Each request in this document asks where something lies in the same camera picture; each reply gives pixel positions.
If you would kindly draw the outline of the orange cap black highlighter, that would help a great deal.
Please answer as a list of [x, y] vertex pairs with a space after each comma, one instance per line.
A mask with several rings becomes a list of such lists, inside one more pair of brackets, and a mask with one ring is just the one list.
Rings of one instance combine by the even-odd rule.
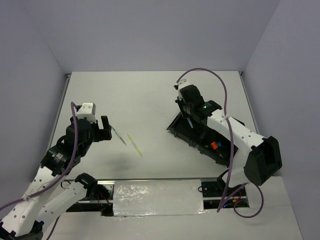
[[218, 144], [216, 142], [212, 142], [210, 145], [211, 145], [213, 150], [216, 150], [216, 149], [219, 148], [219, 146], [218, 146]]

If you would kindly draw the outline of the blue thin pen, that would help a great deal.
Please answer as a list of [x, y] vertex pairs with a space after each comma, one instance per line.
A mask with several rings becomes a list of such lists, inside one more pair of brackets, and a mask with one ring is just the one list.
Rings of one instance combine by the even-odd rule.
[[193, 128], [194, 128], [194, 126], [193, 126], [192, 121], [190, 120], [190, 118], [187, 118], [187, 121], [188, 121], [188, 123], [189, 123], [189, 125], [190, 125], [191, 129], [193, 129]]

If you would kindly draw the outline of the yellow thin pen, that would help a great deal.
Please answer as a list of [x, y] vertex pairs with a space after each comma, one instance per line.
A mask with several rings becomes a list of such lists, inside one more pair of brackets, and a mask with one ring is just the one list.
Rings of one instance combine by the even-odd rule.
[[134, 149], [135, 149], [135, 150], [137, 151], [137, 153], [139, 154], [139, 156], [140, 156], [141, 158], [143, 158], [144, 156], [143, 156], [142, 152], [140, 151], [140, 149], [138, 148], [138, 146], [136, 145], [136, 143], [135, 143], [135, 141], [133, 140], [133, 138], [132, 138], [129, 134], [127, 134], [127, 137], [128, 137], [128, 139], [129, 139], [129, 141], [131, 142], [132, 146], [134, 147]]

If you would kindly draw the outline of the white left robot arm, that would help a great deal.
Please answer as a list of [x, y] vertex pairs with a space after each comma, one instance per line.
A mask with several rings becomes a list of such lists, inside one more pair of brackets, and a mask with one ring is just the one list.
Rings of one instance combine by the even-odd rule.
[[107, 116], [102, 116], [103, 128], [97, 120], [88, 117], [72, 117], [56, 145], [49, 148], [40, 168], [23, 196], [1, 207], [12, 210], [0, 221], [0, 237], [3, 240], [40, 240], [44, 231], [73, 204], [95, 197], [108, 199], [109, 191], [87, 173], [79, 174], [58, 196], [50, 200], [54, 190], [65, 180], [71, 170], [80, 163], [92, 143], [112, 138]]

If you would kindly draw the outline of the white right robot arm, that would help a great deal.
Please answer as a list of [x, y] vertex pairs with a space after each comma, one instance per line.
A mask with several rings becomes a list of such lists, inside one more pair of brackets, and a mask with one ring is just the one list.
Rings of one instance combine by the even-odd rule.
[[218, 103], [205, 101], [195, 85], [183, 82], [174, 87], [180, 112], [168, 130], [216, 163], [227, 166], [217, 184], [221, 195], [228, 196], [245, 183], [261, 186], [282, 168], [276, 138], [255, 133], [227, 116]]

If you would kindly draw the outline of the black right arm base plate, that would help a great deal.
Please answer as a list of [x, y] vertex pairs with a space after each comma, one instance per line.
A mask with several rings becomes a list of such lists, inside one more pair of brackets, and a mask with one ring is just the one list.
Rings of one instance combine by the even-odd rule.
[[[228, 188], [226, 192], [226, 196], [231, 195], [240, 185], [232, 188]], [[222, 197], [225, 189], [225, 184], [219, 181], [202, 181], [201, 185], [198, 187], [198, 191], [202, 193], [204, 198], [211, 197]], [[243, 188], [235, 193], [233, 197], [243, 197], [246, 196], [246, 190]]]

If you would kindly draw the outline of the green thin pen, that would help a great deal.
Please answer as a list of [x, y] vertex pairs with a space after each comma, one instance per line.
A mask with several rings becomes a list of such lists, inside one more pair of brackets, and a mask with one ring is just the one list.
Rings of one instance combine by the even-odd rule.
[[114, 131], [114, 133], [116, 134], [116, 136], [121, 140], [121, 142], [126, 146], [127, 143], [126, 143], [125, 140], [122, 138], [122, 136], [120, 135], [120, 133], [119, 133], [113, 126], [111, 126], [111, 129]]

